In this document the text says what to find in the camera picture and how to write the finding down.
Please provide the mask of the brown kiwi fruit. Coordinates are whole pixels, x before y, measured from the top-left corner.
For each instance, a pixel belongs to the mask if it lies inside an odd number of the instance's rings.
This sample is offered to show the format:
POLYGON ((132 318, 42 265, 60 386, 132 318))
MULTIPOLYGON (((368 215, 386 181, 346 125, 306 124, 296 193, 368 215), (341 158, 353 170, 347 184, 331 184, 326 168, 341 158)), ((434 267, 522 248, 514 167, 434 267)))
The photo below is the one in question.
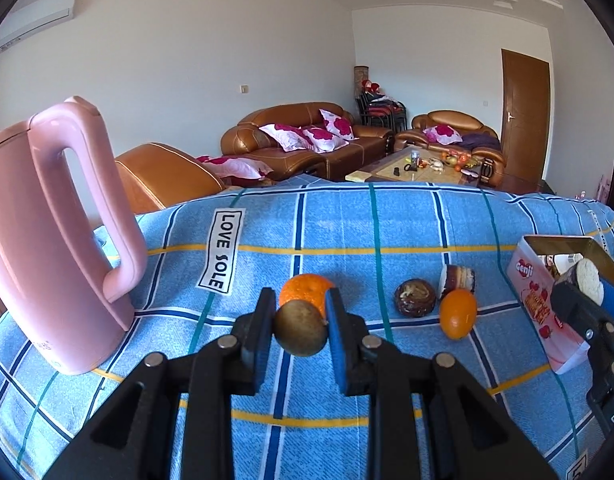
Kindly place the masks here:
POLYGON ((305 300, 290 300, 276 310, 273 333, 278 344, 292 356, 314 356, 328 341, 328 322, 305 300))

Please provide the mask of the orange tangerine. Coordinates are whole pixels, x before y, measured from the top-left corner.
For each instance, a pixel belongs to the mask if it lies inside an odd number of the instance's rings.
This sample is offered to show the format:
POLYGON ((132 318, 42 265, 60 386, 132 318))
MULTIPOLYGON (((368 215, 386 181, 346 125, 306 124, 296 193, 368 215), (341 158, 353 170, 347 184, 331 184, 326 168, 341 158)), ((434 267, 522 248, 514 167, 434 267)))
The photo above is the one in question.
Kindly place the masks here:
POLYGON ((448 292, 439 306, 439 323, 444 334, 452 340, 466 337, 477 318, 475 295, 465 289, 448 292))
POLYGON ((289 301, 307 301, 316 307, 326 318, 325 303, 326 293, 329 289, 335 288, 335 284, 328 278, 319 274, 299 274, 290 278, 282 287, 279 298, 279 305, 284 306, 289 301))

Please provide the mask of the layered cylinder cake toy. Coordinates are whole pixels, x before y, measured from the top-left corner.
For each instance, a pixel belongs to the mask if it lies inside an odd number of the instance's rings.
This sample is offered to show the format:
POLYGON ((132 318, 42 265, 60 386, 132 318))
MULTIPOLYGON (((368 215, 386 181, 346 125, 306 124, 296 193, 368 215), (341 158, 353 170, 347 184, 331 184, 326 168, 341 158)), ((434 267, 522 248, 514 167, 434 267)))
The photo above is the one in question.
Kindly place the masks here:
POLYGON ((449 292, 464 289, 474 294, 476 287, 476 274, 468 266, 445 264, 441 270, 438 283, 438 297, 444 299, 449 292))

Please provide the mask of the dark chocolate round toy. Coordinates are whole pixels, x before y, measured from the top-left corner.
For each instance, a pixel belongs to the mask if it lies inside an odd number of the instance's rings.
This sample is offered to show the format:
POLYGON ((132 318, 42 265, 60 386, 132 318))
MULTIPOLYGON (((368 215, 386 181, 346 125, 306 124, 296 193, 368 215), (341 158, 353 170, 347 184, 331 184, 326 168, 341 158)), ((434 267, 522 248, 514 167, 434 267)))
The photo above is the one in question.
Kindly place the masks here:
POLYGON ((409 318, 421 318, 432 313, 436 301, 435 289, 421 278, 404 281, 395 290, 396 308, 409 318))

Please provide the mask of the blue plaid table cloth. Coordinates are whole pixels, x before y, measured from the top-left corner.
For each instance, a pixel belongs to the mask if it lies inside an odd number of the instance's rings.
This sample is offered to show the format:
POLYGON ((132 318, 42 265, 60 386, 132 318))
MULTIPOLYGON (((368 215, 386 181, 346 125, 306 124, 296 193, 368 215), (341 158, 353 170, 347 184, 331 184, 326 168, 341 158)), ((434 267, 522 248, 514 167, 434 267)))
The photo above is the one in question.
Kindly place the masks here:
POLYGON ((200 350, 252 310, 261 289, 280 289, 301 273, 332 281, 345 307, 402 351, 454 354, 561 478, 602 443, 586 401, 590 368, 549 370, 506 275, 526 235, 584 235, 613 249, 614 211, 595 200, 293 178, 144 214, 138 223, 148 259, 131 294, 136 319, 95 370, 57 373, 10 316, 0 318, 0 448, 26 479, 45 474, 147 353, 200 350), (476 324, 458 341, 444 336, 436 314, 409 320, 394 303, 403 281, 437 283, 447 264, 476 276, 476 324))

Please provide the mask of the pink rectangular tin box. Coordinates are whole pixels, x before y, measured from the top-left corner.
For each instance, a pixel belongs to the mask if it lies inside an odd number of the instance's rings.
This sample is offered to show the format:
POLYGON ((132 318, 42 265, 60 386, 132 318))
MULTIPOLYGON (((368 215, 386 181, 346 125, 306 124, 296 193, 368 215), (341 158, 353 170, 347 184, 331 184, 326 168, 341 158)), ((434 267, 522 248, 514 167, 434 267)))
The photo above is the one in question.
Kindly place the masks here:
POLYGON ((614 260, 590 237, 525 235, 506 273, 556 374, 584 362, 600 323, 614 322, 614 260))

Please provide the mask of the pink floral cushion on floor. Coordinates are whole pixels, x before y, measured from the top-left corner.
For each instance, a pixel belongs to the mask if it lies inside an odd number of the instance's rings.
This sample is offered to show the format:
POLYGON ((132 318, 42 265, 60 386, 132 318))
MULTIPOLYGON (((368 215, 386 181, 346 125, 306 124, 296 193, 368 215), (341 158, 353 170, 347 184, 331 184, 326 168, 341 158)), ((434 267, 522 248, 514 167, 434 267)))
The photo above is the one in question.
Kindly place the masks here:
POLYGON ((221 156, 211 158, 200 156, 196 158, 196 162, 221 179, 237 178, 260 181, 273 172, 273 169, 265 162, 246 157, 221 156))

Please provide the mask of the wooden coffee table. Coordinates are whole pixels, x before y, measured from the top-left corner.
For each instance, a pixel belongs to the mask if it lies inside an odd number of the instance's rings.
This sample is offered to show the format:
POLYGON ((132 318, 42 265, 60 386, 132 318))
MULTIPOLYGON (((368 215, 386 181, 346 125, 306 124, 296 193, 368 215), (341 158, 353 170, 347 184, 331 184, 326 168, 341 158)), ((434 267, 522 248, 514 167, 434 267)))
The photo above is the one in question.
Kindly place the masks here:
POLYGON ((347 174, 348 182, 415 182, 477 186, 484 159, 439 148, 409 146, 347 174))

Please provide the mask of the brown leather near chair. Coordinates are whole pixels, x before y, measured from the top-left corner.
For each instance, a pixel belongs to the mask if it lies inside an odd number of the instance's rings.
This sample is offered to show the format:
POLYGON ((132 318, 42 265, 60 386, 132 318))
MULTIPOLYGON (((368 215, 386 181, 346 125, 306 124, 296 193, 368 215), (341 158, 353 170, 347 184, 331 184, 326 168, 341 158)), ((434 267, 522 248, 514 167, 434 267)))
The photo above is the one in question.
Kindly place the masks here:
POLYGON ((117 156, 115 162, 134 214, 163 210, 226 189, 195 158, 167 144, 139 145, 117 156))

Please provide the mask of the brown leather three-seat sofa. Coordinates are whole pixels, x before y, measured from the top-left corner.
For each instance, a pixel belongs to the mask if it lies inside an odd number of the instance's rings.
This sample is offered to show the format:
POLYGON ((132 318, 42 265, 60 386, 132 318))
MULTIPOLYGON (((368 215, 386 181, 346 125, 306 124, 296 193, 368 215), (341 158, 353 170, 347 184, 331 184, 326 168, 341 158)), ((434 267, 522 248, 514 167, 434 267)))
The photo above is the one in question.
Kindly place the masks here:
POLYGON ((388 128, 357 124, 335 103, 307 102, 255 110, 222 136, 220 148, 264 162, 275 181, 295 174, 343 181, 390 154, 392 144, 388 128))

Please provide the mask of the stacked dark chairs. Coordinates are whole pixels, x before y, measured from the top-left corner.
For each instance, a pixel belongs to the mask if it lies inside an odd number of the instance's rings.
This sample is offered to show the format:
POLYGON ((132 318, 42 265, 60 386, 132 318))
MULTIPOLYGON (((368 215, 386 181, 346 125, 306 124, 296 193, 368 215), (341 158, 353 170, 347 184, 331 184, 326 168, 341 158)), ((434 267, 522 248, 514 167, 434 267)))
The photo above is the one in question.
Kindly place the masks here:
POLYGON ((401 102, 371 92, 360 93, 356 101, 362 125, 388 128, 395 133, 407 129, 407 110, 401 102))

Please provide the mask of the brown wooden door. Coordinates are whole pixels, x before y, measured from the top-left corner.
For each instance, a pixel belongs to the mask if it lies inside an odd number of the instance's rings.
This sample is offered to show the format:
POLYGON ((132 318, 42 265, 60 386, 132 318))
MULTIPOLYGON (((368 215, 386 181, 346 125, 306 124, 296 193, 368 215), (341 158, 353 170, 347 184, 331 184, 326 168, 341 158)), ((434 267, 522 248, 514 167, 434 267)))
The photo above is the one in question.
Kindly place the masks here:
POLYGON ((549 143, 550 66, 546 61, 510 50, 502 50, 501 58, 505 174, 538 184, 549 143))

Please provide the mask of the white wall air conditioner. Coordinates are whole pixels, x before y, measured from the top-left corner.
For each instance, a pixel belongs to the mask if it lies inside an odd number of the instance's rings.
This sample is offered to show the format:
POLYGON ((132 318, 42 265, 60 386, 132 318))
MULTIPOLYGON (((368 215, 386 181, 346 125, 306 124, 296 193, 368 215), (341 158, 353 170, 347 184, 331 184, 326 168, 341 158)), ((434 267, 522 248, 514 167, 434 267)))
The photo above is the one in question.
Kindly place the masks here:
POLYGON ((0 52, 42 30, 72 20, 76 0, 37 0, 8 14, 0 25, 0 52))

